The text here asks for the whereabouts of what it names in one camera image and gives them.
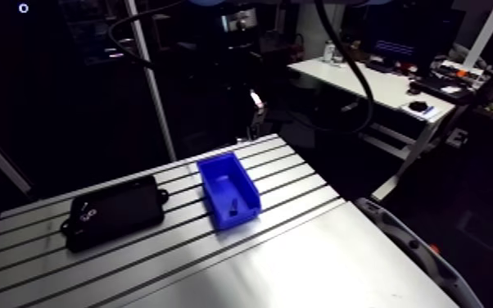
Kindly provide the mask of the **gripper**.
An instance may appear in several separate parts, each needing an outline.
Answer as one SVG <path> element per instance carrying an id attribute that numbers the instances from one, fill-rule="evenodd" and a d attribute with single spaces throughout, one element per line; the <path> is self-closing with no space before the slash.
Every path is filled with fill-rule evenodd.
<path id="1" fill-rule="evenodd" d="M 246 129 L 246 135 L 249 140 L 256 140 L 260 136 L 260 127 L 264 123 L 267 114 L 267 105 L 254 89 L 250 90 L 250 97 L 254 109 L 251 123 Z"/>

